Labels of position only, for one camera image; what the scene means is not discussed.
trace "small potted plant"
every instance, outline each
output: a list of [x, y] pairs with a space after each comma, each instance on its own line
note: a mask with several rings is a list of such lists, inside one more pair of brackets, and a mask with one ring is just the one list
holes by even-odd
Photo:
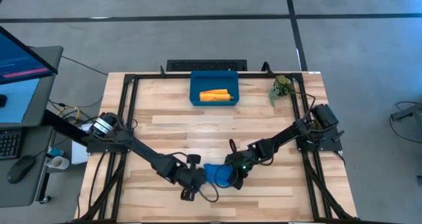
[[269, 93], [271, 105], [274, 106], [274, 100], [277, 97], [290, 95], [294, 90], [293, 83], [288, 78], [282, 75], [277, 76]]

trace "concrete floor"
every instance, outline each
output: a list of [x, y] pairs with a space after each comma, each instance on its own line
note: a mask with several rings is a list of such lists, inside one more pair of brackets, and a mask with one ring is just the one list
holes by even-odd
[[[297, 14], [421, 13], [422, 0], [293, 0]], [[4, 0], [0, 18], [287, 14], [286, 0]], [[397, 101], [422, 101], [422, 19], [298, 20], [309, 70], [322, 72], [330, 106], [346, 131], [346, 169], [360, 218], [420, 223], [422, 145], [388, 124]], [[157, 71], [167, 59], [247, 59], [249, 70], [299, 70], [289, 20], [2, 24], [28, 45], [62, 45], [64, 54], [104, 72]], [[106, 78], [62, 60], [51, 99], [89, 105]], [[98, 112], [99, 105], [86, 110]], [[422, 140], [412, 120], [394, 126]], [[72, 219], [84, 172], [54, 174], [54, 200], [0, 209], [1, 223]]]

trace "orange carrot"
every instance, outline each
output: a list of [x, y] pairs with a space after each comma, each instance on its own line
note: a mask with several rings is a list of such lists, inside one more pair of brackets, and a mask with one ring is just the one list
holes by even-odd
[[200, 94], [200, 101], [230, 101], [230, 94]]
[[216, 90], [201, 92], [200, 94], [229, 94], [229, 92], [227, 91], [227, 89], [216, 89]]

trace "blue bin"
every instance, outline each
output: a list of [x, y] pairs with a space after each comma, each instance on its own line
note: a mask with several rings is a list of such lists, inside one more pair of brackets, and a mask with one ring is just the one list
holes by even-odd
[[[231, 101], [200, 101], [199, 93], [227, 89]], [[239, 102], [239, 75], [236, 71], [194, 71], [191, 73], [189, 99], [194, 106], [234, 106]]]

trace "computer monitor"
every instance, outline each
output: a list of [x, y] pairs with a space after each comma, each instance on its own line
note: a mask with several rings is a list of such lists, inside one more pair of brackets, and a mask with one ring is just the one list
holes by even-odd
[[0, 85], [57, 74], [57, 69], [0, 26]]

